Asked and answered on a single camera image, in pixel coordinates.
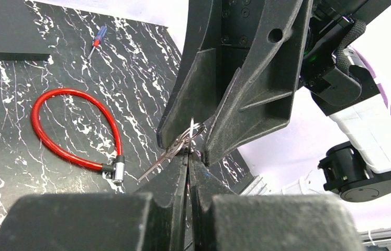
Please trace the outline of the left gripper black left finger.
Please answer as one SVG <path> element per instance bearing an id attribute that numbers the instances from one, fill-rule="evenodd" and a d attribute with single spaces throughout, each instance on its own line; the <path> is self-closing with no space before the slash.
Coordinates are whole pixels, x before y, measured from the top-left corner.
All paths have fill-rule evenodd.
<path id="1" fill-rule="evenodd" d="M 0 227 L 0 250 L 183 250 L 187 156 L 134 193 L 27 195 Z"/>

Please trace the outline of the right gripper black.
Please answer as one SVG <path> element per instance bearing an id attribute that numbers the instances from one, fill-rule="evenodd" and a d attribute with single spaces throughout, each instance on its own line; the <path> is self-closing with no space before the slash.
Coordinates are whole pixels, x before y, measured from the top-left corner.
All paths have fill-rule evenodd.
<path id="1" fill-rule="evenodd" d="M 217 108 L 216 70 L 235 70 L 203 145 L 210 166 L 289 124 L 315 1 L 190 1 L 160 148 Z"/>

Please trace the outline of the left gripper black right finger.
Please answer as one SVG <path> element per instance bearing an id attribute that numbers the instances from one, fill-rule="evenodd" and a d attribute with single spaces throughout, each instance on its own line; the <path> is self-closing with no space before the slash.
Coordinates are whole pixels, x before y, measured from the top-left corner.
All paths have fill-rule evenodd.
<path id="1" fill-rule="evenodd" d="M 188 158 L 195 250 L 363 250 L 350 213 L 330 195 L 240 196 Z"/>

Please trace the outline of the silver key bunch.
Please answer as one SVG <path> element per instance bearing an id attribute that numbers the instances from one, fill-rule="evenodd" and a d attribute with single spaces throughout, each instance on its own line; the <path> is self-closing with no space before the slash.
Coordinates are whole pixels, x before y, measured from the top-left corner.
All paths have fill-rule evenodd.
<path id="1" fill-rule="evenodd" d="M 203 131 L 206 126 L 203 122 L 195 123 L 194 118 L 191 118 L 190 126 L 183 133 L 181 133 L 174 142 L 160 155 L 160 157 L 155 161 L 155 163 L 145 171 L 145 173 L 138 178 L 138 181 L 145 179 L 153 170 L 155 170 L 159 165 L 161 165 L 165 160 L 171 160 L 177 155 L 177 153 L 184 146 L 189 146 L 195 138 L 197 138 Z"/>

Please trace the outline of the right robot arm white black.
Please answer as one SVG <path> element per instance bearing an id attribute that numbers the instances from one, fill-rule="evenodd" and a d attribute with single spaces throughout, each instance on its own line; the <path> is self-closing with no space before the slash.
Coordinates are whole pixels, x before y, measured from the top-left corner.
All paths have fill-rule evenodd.
<path id="1" fill-rule="evenodd" d="M 348 202 L 391 193 L 391 113 L 350 45 L 391 1 L 189 1 L 183 55 L 157 129 L 171 146 L 189 122 L 211 119 L 210 166 L 286 127 L 305 87 L 348 137 L 320 161 L 325 190 Z"/>

